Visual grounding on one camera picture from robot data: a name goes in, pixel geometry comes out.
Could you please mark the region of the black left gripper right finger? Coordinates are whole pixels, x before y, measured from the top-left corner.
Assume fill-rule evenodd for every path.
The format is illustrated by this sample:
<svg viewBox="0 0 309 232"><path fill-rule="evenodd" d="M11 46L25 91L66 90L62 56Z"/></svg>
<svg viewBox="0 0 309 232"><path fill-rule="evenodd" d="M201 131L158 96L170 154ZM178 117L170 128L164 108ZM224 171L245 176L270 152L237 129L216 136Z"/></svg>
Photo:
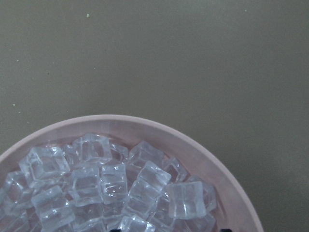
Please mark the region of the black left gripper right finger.
<svg viewBox="0 0 309 232"><path fill-rule="evenodd" d="M221 229L221 232L232 232L232 230L230 228L224 228Z"/></svg>

